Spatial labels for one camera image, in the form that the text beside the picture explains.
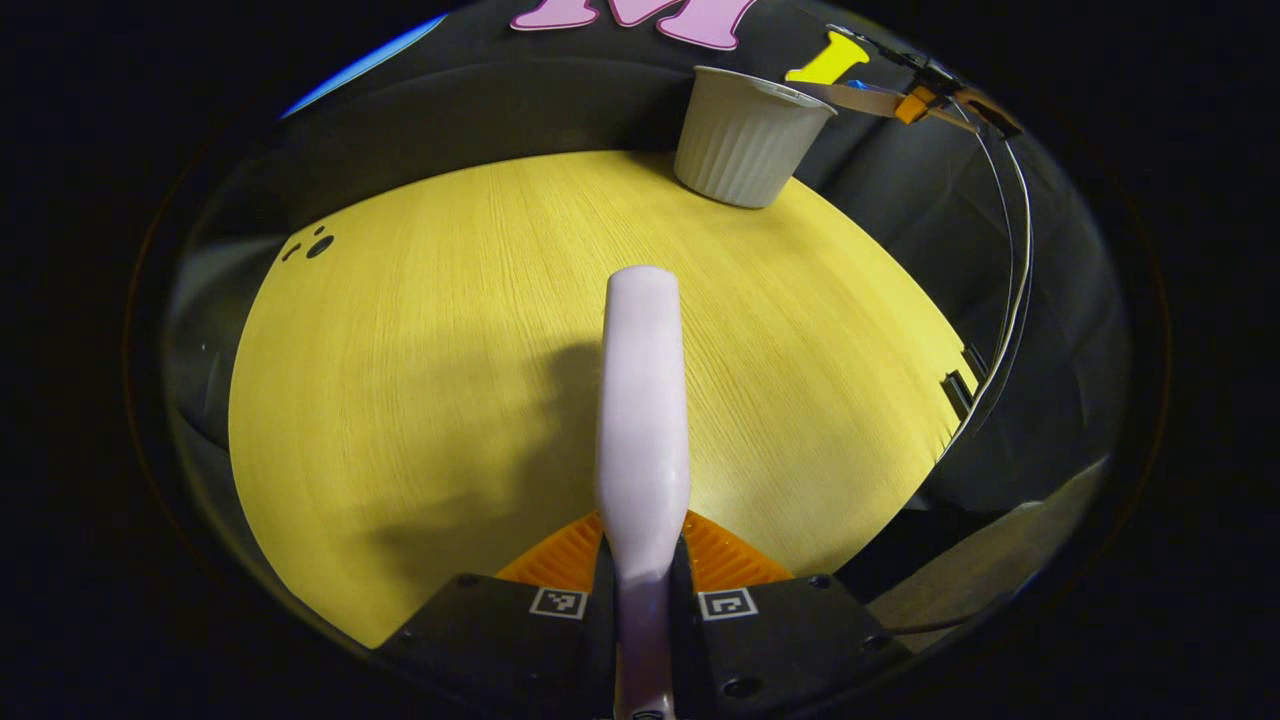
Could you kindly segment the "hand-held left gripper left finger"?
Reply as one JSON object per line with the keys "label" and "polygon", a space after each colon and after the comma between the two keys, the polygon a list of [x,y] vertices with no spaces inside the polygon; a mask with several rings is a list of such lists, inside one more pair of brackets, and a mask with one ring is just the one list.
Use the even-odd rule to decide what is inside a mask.
{"label": "hand-held left gripper left finger", "polygon": [[613,616],[611,550],[590,512],[495,575],[451,578],[375,657],[474,714],[609,719]]}

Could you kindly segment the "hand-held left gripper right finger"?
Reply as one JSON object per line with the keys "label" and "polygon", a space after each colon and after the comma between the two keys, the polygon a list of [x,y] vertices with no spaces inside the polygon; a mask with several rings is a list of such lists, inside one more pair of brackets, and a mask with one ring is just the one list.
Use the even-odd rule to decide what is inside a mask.
{"label": "hand-held left gripper right finger", "polygon": [[861,691],[910,650],[829,574],[794,575],[698,512],[669,592],[680,719],[791,719]]}

